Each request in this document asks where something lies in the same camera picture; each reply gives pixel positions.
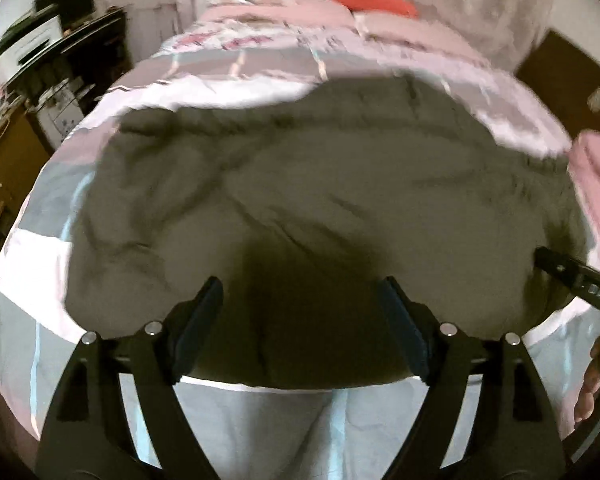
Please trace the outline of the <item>person's right hand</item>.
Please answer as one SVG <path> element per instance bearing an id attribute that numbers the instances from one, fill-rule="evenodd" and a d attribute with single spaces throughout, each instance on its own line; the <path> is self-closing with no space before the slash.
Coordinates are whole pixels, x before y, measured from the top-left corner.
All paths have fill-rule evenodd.
<path id="1" fill-rule="evenodd" d="M 574 424 L 588 419 L 594 412 L 596 394 L 600 391 L 600 336 L 590 352 L 591 362 L 583 376 L 583 384 L 573 410 Z"/>

